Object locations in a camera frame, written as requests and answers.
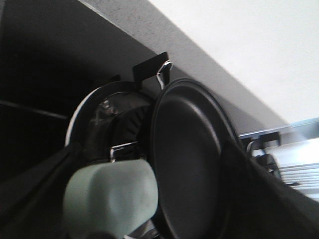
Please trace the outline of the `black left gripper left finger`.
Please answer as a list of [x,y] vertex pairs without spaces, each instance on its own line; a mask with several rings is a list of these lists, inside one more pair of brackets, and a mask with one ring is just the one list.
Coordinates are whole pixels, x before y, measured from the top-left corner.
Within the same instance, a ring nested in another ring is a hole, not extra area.
[[63,196],[81,165],[82,147],[72,143],[0,185],[2,239],[67,239]]

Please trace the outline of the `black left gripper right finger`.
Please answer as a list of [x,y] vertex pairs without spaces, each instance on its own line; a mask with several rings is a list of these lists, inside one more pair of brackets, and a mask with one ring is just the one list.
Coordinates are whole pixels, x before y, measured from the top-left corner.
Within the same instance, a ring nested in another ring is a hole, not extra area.
[[224,239],[317,239],[319,204],[268,173],[232,140],[221,151]]

